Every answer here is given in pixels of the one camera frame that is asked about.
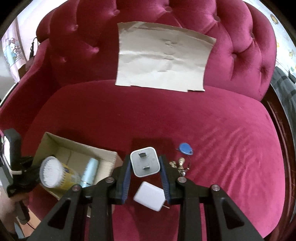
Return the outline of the person left hand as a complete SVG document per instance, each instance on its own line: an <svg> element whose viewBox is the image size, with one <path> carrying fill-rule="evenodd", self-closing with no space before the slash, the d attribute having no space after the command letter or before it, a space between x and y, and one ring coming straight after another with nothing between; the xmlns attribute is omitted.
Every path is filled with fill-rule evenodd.
<svg viewBox="0 0 296 241"><path fill-rule="evenodd" d="M16 204L22 201L25 206L29 205L29 193L20 193L11 198L5 192L1 192L1 222L8 232L16 234L15 219L18 216Z"/></svg>

